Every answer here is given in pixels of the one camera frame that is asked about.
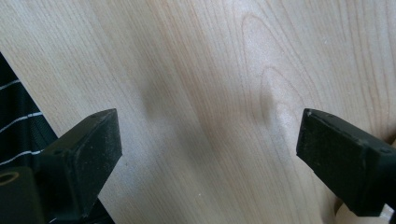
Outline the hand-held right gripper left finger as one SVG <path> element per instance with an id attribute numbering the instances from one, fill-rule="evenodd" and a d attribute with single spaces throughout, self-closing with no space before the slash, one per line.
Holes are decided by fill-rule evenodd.
<path id="1" fill-rule="evenodd" d="M 38 180 L 49 216 L 79 220 L 90 214 L 122 155 L 117 110 L 94 113 L 38 157 Z"/>

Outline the black white-striped clothing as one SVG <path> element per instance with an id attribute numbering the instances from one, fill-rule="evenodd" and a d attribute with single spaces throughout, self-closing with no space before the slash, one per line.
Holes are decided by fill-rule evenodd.
<path id="1" fill-rule="evenodd" d="M 50 217 L 38 157 L 59 138 L 0 53 L 0 224 L 115 224 L 99 199 L 79 220 Z"/>

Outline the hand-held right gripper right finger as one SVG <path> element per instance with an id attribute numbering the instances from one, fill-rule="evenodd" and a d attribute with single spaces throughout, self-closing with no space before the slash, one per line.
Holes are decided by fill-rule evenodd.
<path id="1" fill-rule="evenodd" d="M 330 113 L 307 108 L 297 156 L 359 217 L 396 216 L 396 148 Z"/>

